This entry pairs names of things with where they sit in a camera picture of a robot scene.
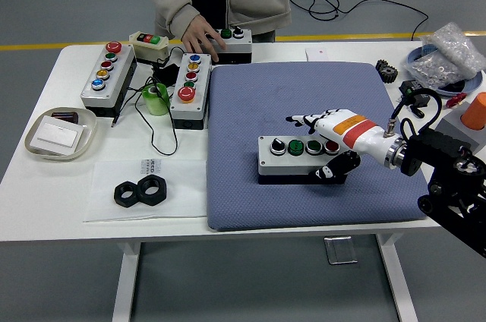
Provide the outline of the person's hand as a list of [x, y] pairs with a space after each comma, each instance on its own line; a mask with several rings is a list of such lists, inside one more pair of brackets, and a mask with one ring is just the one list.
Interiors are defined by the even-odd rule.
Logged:
[[201, 54], [206, 49], [214, 62], [219, 61], [219, 56], [213, 44], [207, 38], [211, 36], [223, 50], [226, 44], [222, 37], [211, 27], [206, 19], [200, 14], [197, 15], [188, 25], [181, 37], [181, 41], [188, 52]]

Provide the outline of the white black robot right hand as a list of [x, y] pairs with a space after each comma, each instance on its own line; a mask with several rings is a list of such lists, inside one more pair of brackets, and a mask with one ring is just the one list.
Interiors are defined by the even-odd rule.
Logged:
[[360, 155], [372, 156], [379, 164], [395, 169], [393, 157], [396, 149], [403, 144], [398, 134], [386, 135], [385, 130], [363, 115], [348, 109], [328, 109], [321, 114], [292, 115], [286, 121], [299, 127], [307, 125], [309, 134], [331, 140], [343, 151], [325, 166], [309, 175], [321, 184], [342, 184], [347, 174], [356, 169]]

